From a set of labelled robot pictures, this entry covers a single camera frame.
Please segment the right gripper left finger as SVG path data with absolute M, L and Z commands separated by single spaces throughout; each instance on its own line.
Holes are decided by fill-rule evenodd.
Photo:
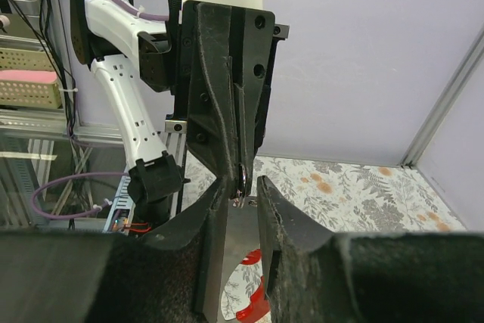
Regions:
M 3 322 L 214 322 L 228 183 L 140 238 L 3 231 Z

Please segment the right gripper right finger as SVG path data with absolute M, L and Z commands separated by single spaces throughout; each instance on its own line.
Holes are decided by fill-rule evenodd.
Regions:
M 481 322 L 480 232 L 333 232 L 257 181 L 275 322 Z

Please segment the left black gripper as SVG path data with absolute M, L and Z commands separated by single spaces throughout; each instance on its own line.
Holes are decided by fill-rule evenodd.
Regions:
M 262 146 L 278 43 L 289 26 L 271 11 L 188 2 L 171 22 L 174 114 L 188 121 L 188 150 L 228 196 L 249 194 Z

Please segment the metal key holder red handle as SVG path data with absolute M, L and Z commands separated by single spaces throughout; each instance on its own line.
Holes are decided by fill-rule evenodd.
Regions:
M 269 322 L 264 293 L 256 195 L 245 189 L 228 203 L 217 322 Z

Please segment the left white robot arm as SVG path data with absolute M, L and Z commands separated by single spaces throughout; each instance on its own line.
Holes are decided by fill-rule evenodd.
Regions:
M 289 35 L 270 11 L 189 1 L 180 20 L 143 15 L 132 0 L 70 0 L 78 61 L 116 114 L 135 217 L 160 225 L 185 183 L 139 88 L 170 92 L 186 147 L 228 190 L 248 196 L 263 143 L 278 43 Z

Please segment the beige perforated storage tray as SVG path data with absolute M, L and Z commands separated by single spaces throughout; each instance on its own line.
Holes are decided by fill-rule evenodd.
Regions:
M 59 81 L 43 51 L 1 49 L 1 106 L 56 110 Z

